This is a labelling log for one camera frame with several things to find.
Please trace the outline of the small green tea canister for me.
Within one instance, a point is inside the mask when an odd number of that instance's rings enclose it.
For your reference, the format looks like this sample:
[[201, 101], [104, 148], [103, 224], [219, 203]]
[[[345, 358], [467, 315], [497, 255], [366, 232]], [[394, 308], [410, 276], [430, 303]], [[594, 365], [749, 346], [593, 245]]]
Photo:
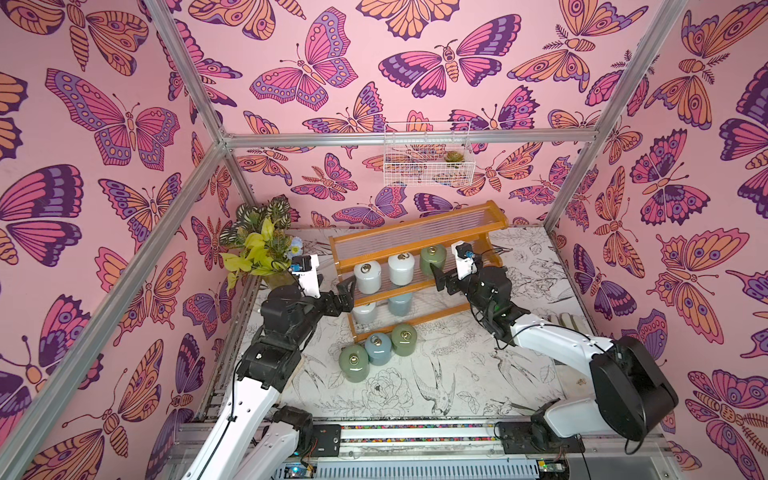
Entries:
[[420, 251], [420, 269], [422, 273], [428, 277], [433, 278], [432, 266], [443, 269], [446, 262], [446, 248], [442, 244], [432, 245], [424, 247]]

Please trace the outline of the white tea canister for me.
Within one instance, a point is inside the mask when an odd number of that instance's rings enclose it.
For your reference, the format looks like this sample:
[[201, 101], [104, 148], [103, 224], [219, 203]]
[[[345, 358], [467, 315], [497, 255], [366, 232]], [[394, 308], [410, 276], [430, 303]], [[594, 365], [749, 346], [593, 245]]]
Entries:
[[364, 295], [372, 295], [381, 289], [382, 269], [377, 261], [357, 264], [354, 267], [356, 288]]
[[409, 252], [392, 255], [388, 258], [389, 279], [397, 286], [405, 286], [413, 281], [415, 258]]

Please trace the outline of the large blue tea canister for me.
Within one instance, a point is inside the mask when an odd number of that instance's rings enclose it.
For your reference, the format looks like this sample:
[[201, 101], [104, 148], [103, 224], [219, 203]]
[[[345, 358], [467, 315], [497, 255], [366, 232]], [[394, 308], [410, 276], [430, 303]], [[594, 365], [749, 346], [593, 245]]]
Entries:
[[387, 364], [392, 357], [392, 341], [386, 333], [372, 334], [365, 340], [364, 347], [370, 365], [383, 366]]

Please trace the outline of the large green tea canister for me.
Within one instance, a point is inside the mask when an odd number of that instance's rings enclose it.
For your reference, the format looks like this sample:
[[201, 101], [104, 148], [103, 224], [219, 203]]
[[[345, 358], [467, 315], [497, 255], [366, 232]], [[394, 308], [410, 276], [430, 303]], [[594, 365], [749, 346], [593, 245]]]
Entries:
[[344, 347], [339, 356], [339, 366], [342, 376], [351, 383], [363, 382], [369, 375], [369, 356], [366, 349], [353, 344]]

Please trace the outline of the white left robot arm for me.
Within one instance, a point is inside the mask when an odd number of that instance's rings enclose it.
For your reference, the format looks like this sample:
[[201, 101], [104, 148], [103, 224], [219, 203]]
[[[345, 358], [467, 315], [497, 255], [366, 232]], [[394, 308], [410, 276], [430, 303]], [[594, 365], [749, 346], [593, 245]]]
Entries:
[[312, 433], [312, 415], [282, 407], [250, 449], [259, 426], [302, 361], [303, 348], [325, 317], [353, 310], [356, 279], [312, 296], [299, 284], [272, 290], [260, 307], [262, 327], [233, 371], [231, 393], [185, 479], [270, 479]]

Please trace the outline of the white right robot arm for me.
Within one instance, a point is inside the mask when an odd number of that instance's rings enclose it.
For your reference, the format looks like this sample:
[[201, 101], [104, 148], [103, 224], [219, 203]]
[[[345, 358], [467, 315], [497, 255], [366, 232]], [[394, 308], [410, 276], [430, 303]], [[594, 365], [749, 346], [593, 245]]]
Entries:
[[460, 293], [498, 345], [543, 354], [585, 375], [593, 393], [539, 409], [533, 423], [559, 438], [615, 433], [640, 443], [679, 405], [671, 382], [641, 341], [590, 336], [547, 321], [511, 300], [503, 267], [471, 273], [433, 266], [436, 289]]

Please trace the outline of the white canister bottom shelf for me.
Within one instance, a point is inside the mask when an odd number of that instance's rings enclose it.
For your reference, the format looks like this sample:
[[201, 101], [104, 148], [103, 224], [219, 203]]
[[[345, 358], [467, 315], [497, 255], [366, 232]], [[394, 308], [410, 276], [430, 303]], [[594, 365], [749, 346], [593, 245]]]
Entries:
[[375, 302], [356, 306], [352, 310], [354, 322], [357, 326], [373, 324], [378, 317], [377, 304]]

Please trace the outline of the wooden three-tier shelf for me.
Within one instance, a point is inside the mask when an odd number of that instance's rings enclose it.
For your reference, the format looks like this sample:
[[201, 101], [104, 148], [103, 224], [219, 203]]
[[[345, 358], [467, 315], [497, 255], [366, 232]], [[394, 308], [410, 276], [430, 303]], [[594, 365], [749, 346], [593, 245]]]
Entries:
[[486, 264], [503, 265], [489, 234], [508, 227], [507, 218], [492, 201], [458, 211], [411, 220], [330, 239], [339, 280], [361, 276], [380, 279], [373, 293], [356, 291], [357, 307], [372, 306], [374, 319], [361, 322], [348, 315], [352, 338], [361, 341], [376, 332], [389, 333], [399, 323], [419, 325], [469, 310], [460, 295], [437, 291], [421, 268], [420, 254], [443, 259], [443, 269], [455, 267], [452, 244], [463, 241]]

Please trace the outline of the blue canister bottom shelf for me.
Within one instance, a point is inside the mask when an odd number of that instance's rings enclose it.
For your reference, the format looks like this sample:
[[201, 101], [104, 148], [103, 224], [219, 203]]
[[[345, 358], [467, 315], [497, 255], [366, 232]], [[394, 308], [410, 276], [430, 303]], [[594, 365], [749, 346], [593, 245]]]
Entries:
[[411, 312], [413, 304], [413, 294], [406, 293], [391, 297], [387, 301], [389, 312], [397, 317], [408, 316]]

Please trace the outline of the white grey work glove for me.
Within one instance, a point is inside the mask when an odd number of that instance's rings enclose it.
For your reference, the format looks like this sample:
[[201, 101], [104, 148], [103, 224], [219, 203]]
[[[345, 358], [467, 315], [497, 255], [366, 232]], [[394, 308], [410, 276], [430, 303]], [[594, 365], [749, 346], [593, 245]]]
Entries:
[[585, 316], [574, 315], [568, 312], [559, 314], [549, 314], [544, 317], [550, 323], [578, 331], [585, 335], [593, 335], [594, 331]]

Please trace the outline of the small plant in basket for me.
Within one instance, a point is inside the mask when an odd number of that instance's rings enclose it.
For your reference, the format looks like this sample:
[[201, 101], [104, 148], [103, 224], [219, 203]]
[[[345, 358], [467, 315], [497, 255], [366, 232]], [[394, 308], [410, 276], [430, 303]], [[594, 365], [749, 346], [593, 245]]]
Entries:
[[461, 151], [447, 151], [443, 161], [448, 164], [459, 164], [465, 160], [464, 154]]

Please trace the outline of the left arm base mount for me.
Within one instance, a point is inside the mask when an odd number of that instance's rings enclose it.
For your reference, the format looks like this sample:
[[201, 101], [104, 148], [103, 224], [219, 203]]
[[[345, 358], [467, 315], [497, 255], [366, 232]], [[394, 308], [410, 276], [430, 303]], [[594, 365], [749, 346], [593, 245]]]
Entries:
[[269, 435], [287, 440], [294, 446], [291, 456], [299, 458], [338, 457], [341, 448], [340, 424], [316, 423], [307, 411], [284, 406], [278, 409], [264, 429], [262, 441]]

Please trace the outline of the front aluminium rail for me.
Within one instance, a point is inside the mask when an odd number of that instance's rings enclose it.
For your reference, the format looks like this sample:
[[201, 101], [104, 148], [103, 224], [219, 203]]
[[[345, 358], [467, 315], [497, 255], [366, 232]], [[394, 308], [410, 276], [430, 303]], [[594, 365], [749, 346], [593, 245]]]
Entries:
[[[557, 455], [505, 454], [501, 442], [494, 435], [494, 425], [500, 421], [530, 421], [527, 417], [490, 419], [402, 420], [341, 422], [319, 421], [316, 423], [340, 424], [341, 448], [338, 457], [299, 458], [288, 455], [292, 463], [311, 462], [319, 459], [363, 460], [384, 457], [478, 455], [482, 458], [503, 455], [555, 457]], [[606, 432], [579, 434], [587, 456], [603, 452], [618, 456], [632, 450], [638, 444]]]

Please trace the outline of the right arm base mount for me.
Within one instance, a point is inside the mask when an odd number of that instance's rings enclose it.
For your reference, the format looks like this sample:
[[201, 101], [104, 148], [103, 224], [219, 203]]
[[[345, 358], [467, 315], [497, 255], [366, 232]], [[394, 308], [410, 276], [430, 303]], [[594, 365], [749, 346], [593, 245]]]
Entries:
[[558, 455], [584, 453], [578, 436], [561, 438], [546, 424], [532, 421], [500, 421], [494, 425], [494, 435], [505, 454]]

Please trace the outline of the aluminium frame rail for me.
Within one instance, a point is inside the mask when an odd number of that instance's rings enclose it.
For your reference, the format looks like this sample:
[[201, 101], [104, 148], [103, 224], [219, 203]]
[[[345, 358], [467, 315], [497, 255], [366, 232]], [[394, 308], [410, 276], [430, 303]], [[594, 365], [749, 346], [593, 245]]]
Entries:
[[83, 336], [70, 350], [64, 364], [57, 368], [43, 391], [32, 402], [16, 432], [2, 447], [3, 479], [20, 479], [23, 476], [41, 444], [76, 394], [81, 380], [108, 343], [121, 315], [128, 308], [141, 283], [149, 276], [190, 212], [205, 180], [224, 160], [225, 153], [226, 145], [222, 142], [208, 149], [201, 164], [184, 184], [180, 195], [121, 274], [117, 285], [95, 309]]

